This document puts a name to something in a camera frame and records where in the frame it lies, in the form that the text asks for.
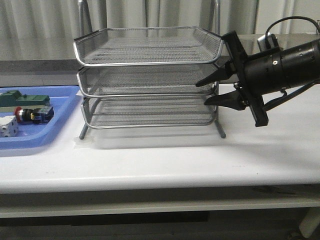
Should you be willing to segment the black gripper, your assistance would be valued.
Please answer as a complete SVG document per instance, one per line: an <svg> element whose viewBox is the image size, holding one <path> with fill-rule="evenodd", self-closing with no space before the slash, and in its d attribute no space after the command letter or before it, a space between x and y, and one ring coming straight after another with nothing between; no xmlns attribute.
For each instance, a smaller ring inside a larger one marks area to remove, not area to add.
<svg viewBox="0 0 320 240"><path fill-rule="evenodd" d="M263 109L264 101L262 95L254 95L249 88L249 82L245 74L245 63L248 55L237 35L233 30L224 34L221 39L224 41L230 59L223 64L213 63L216 70L207 77L199 80L195 86L202 87L210 83L230 79L235 73L238 76L238 83L234 91L224 94L214 94L205 102L205 106L220 106L237 111L250 108L256 127L267 126L269 123L267 112Z"/></svg>

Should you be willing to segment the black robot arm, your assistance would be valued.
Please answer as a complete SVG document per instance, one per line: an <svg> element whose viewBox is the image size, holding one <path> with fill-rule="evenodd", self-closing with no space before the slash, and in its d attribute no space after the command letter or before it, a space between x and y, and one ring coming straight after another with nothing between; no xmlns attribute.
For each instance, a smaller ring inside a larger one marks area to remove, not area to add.
<svg viewBox="0 0 320 240"><path fill-rule="evenodd" d="M222 40L230 60L197 87L228 80L236 74L235 90L214 95L207 106L221 106L242 111L249 107L255 126L267 126L267 111L291 100L320 82L320 41L313 40L286 50L274 47L247 55L237 33L226 33Z"/></svg>

